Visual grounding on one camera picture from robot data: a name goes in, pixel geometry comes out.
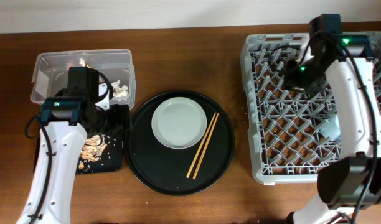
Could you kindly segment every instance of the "white plate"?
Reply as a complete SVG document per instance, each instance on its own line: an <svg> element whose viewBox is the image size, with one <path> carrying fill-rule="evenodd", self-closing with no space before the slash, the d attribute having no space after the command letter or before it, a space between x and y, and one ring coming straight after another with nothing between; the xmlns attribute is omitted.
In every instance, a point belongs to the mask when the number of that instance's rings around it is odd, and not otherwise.
<svg viewBox="0 0 381 224"><path fill-rule="evenodd" d="M152 131L159 142L173 149L185 149L204 135L207 118L195 101L175 97L162 102L154 111Z"/></svg>

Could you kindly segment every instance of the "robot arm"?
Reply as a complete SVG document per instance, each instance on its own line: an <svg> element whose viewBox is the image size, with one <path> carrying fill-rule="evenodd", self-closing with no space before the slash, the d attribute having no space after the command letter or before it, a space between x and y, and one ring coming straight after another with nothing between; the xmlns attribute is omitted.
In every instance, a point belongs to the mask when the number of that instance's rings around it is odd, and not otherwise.
<svg viewBox="0 0 381 224"><path fill-rule="evenodd" d="M105 83L99 84L99 76ZM40 115L35 117L42 125L37 166L17 223L70 223L76 166L86 139L131 127L128 105L110 106L111 93L112 87L102 73L72 67L68 88L44 101Z"/></svg>
<svg viewBox="0 0 381 224"><path fill-rule="evenodd" d="M294 224L337 222L341 219L340 214L354 212L365 185L368 187L361 202L362 209L381 203L381 158L376 159L381 157L381 115L373 88L369 39L360 35L343 35L339 15L323 14L312 20L310 25L311 39L316 33L330 34L331 39L337 39L346 46L354 58L362 83L357 79L350 58L344 57L342 48L323 38L324 35L311 43L309 39L304 40L301 50L307 52L301 55L308 60L303 64L303 69L285 74L287 88L307 93L315 91L315 94L316 88L310 87L316 86L314 82L320 82L326 76L336 101L341 130L341 160L320 170L317 182L319 193L303 209L289 215L288 223ZM311 49L307 48L306 42L310 43ZM363 88L366 89L371 109ZM378 142L373 142L370 113L375 117ZM377 145L376 158L372 158L374 144ZM376 159L377 165L369 185L367 182L373 159Z"/></svg>
<svg viewBox="0 0 381 224"><path fill-rule="evenodd" d="M45 129L50 139L52 169L49 187L37 223L70 223L70 199L74 184L78 155L87 139L87 132L80 124L70 126L68 121L50 122ZM41 198L48 164L46 138L40 131L40 151L29 198L17 223L29 223Z"/></svg>

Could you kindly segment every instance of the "wooden chopsticks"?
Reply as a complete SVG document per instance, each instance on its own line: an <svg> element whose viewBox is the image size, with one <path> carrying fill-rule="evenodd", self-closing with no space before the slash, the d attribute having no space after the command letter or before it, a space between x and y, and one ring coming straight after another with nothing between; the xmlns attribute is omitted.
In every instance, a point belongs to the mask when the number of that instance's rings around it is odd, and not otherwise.
<svg viewBox="0 0 381 224"><path fill-rule="evenodd" d="M199 148L197 149L196 155L195 155L195 157L193 158L193 161L192 161L192 164L190 165L190 168L189 168L189 170L188 170L188 173L186 174L186 178L189 178L189 176L191 175L192 169L193 169L193 167L195 166L197 157L199 156L200 150L202 149L202 146L203 146L203 143L204 143L204 141L205 141L205 138L207 137L207 135L209 135L208 138L207 138L207 142L206 142L206 144L204 145L202 155L201 155L201 157L200 157L200 159L199 159L199 163L197 164L195 174L193 175L193 179L196 179L197 173L199 172L199 169L200 169L200 165L202 165L202 161L203 161L203 158L204 158L204 154L205 154L205 152L206 152L206 150L207 150L207 146L209 146L210 138L211 138L211 135L212 135L212 133L213 133L213 131L214 131L215 124L216 124L216 122L217 122L218 116L219 116L218 113L215 113L215 114L213 115L213 118L212 118L211 121L210 121L210 124L209 124L209 127L207 128L207 131L204 133L202 142L200 143L200 146L199 146Z"/></svg>

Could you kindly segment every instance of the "plastic dish rack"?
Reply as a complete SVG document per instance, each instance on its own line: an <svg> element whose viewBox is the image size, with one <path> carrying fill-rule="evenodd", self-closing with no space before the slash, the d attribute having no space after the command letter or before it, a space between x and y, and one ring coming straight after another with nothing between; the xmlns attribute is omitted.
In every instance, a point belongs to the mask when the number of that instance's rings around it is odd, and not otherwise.
<svg viewBox="0 0 381 224"><path fill-rule="evenodd" d="M374 88L381 112L381 32L350 34L370 37L375 55ZM267 64L272 49L279 45L300 45L307 36L249 35L240 55L253 178L265 185L316 182L318 170L336 162L341 150L340 139L324 138L319 132L336 113L332 91L325 88L307 100L301 93L285 90L283 77ZM295 49L278 50L272 66L280 69L298 55Z"/></svg>

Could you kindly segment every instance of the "wooden table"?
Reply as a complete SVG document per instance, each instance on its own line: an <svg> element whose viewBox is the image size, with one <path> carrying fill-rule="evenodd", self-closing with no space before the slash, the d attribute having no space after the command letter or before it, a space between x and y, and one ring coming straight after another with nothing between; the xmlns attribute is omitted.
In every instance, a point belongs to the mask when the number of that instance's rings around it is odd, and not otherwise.
<svg viewBox="0 0 381 224"><path fill-rule="evenodd" d="M381 22L344 24L344 30L381 30ZM85 49L132 51L134 110L166 90L188 89L210 96L230 117L236 148L232 163L215 185L186 197L148 189L126 162L118 172L78 175L72 223L263 223L302 208L316 194L316 184L270 187L252 178L239 55L249 34L307 31L306 24L295 24L0 34L0 223L19 218L31 187L35 141L27 139L23 130L39 108L29 99L35 59L42 52ZM381 223L381 205L362 211L359 223Z"/></svg>

